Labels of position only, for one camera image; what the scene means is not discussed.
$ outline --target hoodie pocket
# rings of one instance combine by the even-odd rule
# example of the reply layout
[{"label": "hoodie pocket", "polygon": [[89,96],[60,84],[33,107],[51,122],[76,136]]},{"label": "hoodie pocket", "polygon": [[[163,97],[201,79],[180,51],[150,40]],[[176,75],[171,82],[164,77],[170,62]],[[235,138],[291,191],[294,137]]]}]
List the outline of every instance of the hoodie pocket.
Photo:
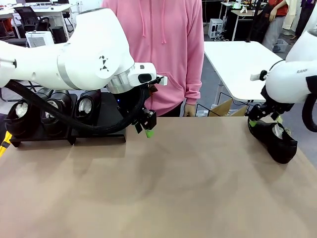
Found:
[{"label": "hoodie pocket", "polygon": [[156,84],[158,91],[151,100],[151,108],[154,110],[170,109],[182,103],[185,99],[185,89],[175,81],[170,72],[158,72],[158,75],[167,76],[167,85]]}]

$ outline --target hoodie drawstring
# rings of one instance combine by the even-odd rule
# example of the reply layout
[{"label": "hoodie drawstring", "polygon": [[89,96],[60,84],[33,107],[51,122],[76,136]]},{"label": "hoodie drawstring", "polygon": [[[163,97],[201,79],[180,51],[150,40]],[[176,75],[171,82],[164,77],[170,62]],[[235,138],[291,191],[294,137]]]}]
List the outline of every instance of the hoodie drawstring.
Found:
[{"label": "hoodie drawstring", "polygon": [[165,28],[164,28],[164,14],[165,14],[165,0],[163,0],[163,11],[162,11],[162,44],[166,44],[166,38],[165,38]]},{"label": "hoodie drawstring", "polygon": [[144,19],[143,19],[143,12],[142,12],[142,8],[141,8],[141,0],[139,0],[139,8],[140,8],[140,14],[141,14],[141,20],[142,20],[142,26],[143,26],[142,36],[145,37],[145,25],[144,25]]}]

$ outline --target person's hand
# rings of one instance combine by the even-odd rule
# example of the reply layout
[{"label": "person's hand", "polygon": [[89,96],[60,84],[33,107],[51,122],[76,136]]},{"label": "person's hand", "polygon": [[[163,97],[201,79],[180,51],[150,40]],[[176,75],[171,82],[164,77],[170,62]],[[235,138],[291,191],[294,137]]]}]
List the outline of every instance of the person's hand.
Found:
[{"label": "person's hand", "polygon": [[185,104],[183,117],[194,117],[194,116],[195,116],[195,105]]},{"label": "person's hand", "polygon": [[277,9],[273,8],[273,10],[271,11],[271,14],[269,16],[269,21],[270,22],[273,22],[273,20],[275,19],[276,17],[276,13],[277,13]]}]

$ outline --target keyboard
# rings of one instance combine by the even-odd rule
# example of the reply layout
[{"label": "keyboard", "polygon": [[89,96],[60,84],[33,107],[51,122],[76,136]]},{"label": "keyboard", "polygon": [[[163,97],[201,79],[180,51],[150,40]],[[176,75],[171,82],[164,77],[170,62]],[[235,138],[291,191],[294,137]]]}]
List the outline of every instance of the keyboard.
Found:
[{"label": "keyboard", "polygon": [[49,6],[32,6],[32,9],[48,9]]}]

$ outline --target plastic bin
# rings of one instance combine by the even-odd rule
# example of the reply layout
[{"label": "plastic bin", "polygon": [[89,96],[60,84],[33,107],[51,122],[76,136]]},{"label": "plastic bin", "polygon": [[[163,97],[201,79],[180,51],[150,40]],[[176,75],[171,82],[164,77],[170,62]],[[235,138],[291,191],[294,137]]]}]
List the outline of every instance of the plastic bin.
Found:
[{"label": "plastic bin", "polygon": [[288,43],[286,41],[284,41],[283,39],[277,39],[277,43],[274,45],[273,52],[285,52],[287,46]]}]

